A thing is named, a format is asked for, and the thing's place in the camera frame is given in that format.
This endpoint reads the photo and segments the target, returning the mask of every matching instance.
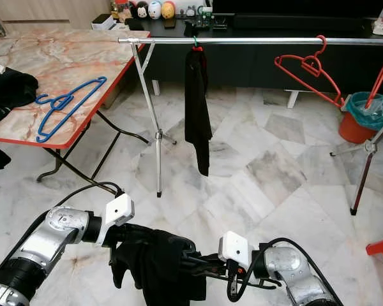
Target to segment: black garment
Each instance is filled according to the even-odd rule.
[[[213,135],[207,111],[206,91],[206,57],[203,51],[192,50],[186,56],[184,136],[196,149],[199,172],[208,176],[209,140]]]
[[[38,81],[32,75],[21,73],[10,68],[0,74],[0,120],[19,106],[27,105],[36,99]],[[0,150],[0,169],[3,169],[11,161]]]
[[[187,243],[173,240],[176,236],[166,231],[150,230],[146,236],[146,243],[144,237],[129,238],[115,251],[111,264],[115,287],[122,286],[129,269],[148,306],[189,306],[190,300],[205,300],[206,277],[179,271]]]

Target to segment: orange bucket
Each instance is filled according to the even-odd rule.
[[[359,125],[350,112],[346,112],[340,126],[339,135],[348,142],[364,143],[375,136],[377,131]]]

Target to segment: plastic hanger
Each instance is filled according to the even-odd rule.
[[[203,47],[202,46],[199,46],[199,44],[197,43],[197,38],[196,36],[193,36],[194,38],[194,47],[192,48],[193,51],[203,51]]]
[[[91,97],[94,94],[94,92],[96,92],[106,81],[107,81],[107,78],[105,76],[100,76],[99,78],[85,82],[82,85],[79,85],[77,88],[70,91],[69,93],[62,94],[62,95],[60,95],[54,99],[47,99],[47,100],[42,101],[41,99],[48,97],[48,94],[39,95],[36,98],[36,103],[37,104],[50,103],[51,109],[45,115],[44,119],[42,120],[42,122],[38,128],[39,136],[36,137],[36,141],[37,142],[46,142],[48,139],[50,139],[50,137],[52,135],[54,135],[54,133],[56,131],[58,131],[58,129],[75,113],[75,111],[78,110],[78,108],[81,105],[83,105],[84,102],[87,101],[88,98]],[[93,90],[91,90],[91,92],[89,94],[87,94],[77,105],[75,105],[74,108],[69,113],[67,113],[65,115],[65,117],[57,124],[57,126],[51,132],[44,133],[43,129],[44,129],[45,123],[50,118],[50,116],[54,112],[59,112],[59,111],[63,110],[68,105],[68,103],[74,99],[73,94],[75,92],[79,91],[81,88],[88,86],[89,84],[92,84],[92,83],[98,83],[98,85],[96,85],[95,88]]]
[[[294,80],[297,80],[299,83],[304,85],[306,88],[308,88],[311,91],[313,91],[314,93],[316,93],[318,96],[320,96],[320,97],[324,98],[325,100],[331,102],[332,104],[336,105],[337,107],[342,107],[343,104],[344,104],[344,100],[341,97],[341,92],[339,90],[339,87],[334,82],[334,80],[326,73],[326,71],[322,69],[322,64],[320,63],[320,61],[318,59],[318,55],[322,54],[325,51],[325,49],[326,49],[326,45],[327,45],[326,38],[323,35],[318,35],[317,38],[320,38],[324,45],[322,46],[322,49],[316,51],[313,55],[309,55],[309,56],[306,56],[306,57],[300,57],[300,56],[297,56],[297,55],[290,55],[290,54],[281,55],[281,56],[275,57],[274,63],[282,71],[284,71],[286,74],[288,74]],[[282,61],[284,59],[297,59],[297,60],[301,61],[301,67],[303,69],[305,69],[307,72],[309,72],[310,74],[312,74],[313,76],[317,77],[317,78],[319,76],[323,75],[325,78],[327,78],[327,80],[332,84],[333,88],[335,89],[335,91],[337,93],[336,97],[334,99],[331,99],[330,97],[326,96],[322,92],[320,92],[317,89],[313,88],[308,83],[306,83],[303,80],[301,80],[298,76],[296,76],[295,74],[290,72],[287,68],[283,67],[282,66]]]
[[[375,98],[377,92],[379,91],[380,86],[382,85],[382,82],[383,82],[383,67],[382,67],[379,75],[377,76],[375,85],[373,86],[372,92],[370,93],[368,101],[366,102],[366,105],[364,106],[364,108],[370,107],[373,99]]]

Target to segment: red table edge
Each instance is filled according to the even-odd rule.
[[[141,51],[144,48],[144,46],[145,46],[145,44],[141,44],[141,46],[139,46],[139,51]],[[135,59],[132,56],[131,59],[126,63],[126,66],[123,68],[123,70],[118,74],[118,76],[112,82],[112,84],[107,89],[107,91],[105,91],[105,93],[103,94],[102,98],[95,105],[93,110],[89,113],[87,118],[82,122],[82,124],[78,127],[78,129],[74,132],[72,137],[66,143],[64,143],[62,145],[51,145],[51,144],[46,145],[45,142],[44,143],[40,143],[40,142],[27,142],[27,141],[23,141],[23,140],[11,140],[11,139],[5,139],[5,138],[0,138],[0,142],[16,143],[16,144],[19,144],[19,145],[30,145],[30,146],[33,146],[33,147],[40,147],[40,148],[68,149],[69,147],[71,147],[73,145],[73,143],[78,138],[78,136],[81,133],[81,131],[84,130],[84,128],[86,127],[88,122],[92,119],[92,117],[94,116],[96,111],[101,107],[103,102],[106,100],[106,98],[108,97],[109,93],[115,88],[117,83],[120,81],[120,79],[123,77],[123,75],[126,73],[126,71],[129,69],[129,67],[133,64],[134,61],[135,61]]]

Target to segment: figurine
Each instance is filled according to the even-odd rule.
[[[160,18],[160,12],[161,12],[161,4],[159,1],[152,1],[151,4],[149,4],[149,16],[152,19],[159,19]]]
[[[146,18],[148,16],[147,14],[147,2],[140,1],[137,7],[137,16],[138,18]]]
[[[161,15],[164,19],[170,19],[174,17],[174,3],[172,1],[166,1],[161,6]]]

